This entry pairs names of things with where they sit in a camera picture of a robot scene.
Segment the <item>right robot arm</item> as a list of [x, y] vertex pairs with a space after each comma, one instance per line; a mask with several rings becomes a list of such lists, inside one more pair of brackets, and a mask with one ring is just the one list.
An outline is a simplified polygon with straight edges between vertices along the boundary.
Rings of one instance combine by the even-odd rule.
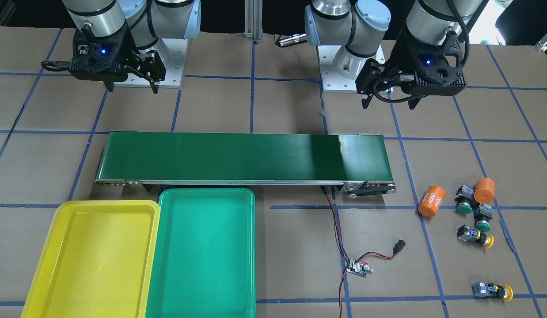
[[76, 25], [69, 61], [52, 72], [115, 87], [180, 88], [189, 40], [201, 25], [198, 0], [65, 0]]

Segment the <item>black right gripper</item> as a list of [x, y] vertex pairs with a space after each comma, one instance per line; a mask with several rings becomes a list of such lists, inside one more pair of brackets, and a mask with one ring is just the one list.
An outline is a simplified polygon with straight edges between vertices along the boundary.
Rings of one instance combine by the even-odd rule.
[[47, 71], [68, 71], [74, 78], [101, 81], [108, 92], [114, 83], [124, 82], [128, 74], [148, 81], [152, 92], [159, 92], [159, 84], [166, 78], [166, 67], [159, 53], [152, 49], [141, 53], [135, 45], [129, 26], [124, 23], [115, 34], [94, 36], [91, 22], [85, 22], [73, 37], [73, 58], [70, 61], [42, 61]]

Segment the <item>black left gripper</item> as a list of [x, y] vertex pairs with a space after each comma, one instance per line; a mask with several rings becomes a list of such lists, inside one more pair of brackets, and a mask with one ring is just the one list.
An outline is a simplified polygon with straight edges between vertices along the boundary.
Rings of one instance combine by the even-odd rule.
[[410, 96], [408, 107], [414, 110], [423, 96], [455, 96], [467, 87], [463, 74], [463, 50], [459, 37], [450, 27], [438, 45], [416, 38], [407, 27], [399, 34], [389, 59], [378, 63], [369, 58], [356, 78], [361, 105], [367, 109], [371, 93], [385, 85], [400, 87]]

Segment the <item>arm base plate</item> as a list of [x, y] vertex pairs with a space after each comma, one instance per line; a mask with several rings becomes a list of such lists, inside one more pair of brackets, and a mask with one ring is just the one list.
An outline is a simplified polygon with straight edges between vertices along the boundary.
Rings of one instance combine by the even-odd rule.
[[352, 56], [342, 45], [316, 48], [324, 92], [357, 93], [356, 78], [368, 58]]
[[159, 88], [181, 88], [189, 44], [190, 40], [164, 38], [159, 39], [153, 47], [140, 50], [141, 53], [147, 53], [154, 49], [162, 58], [166, 78], [158, 83]]

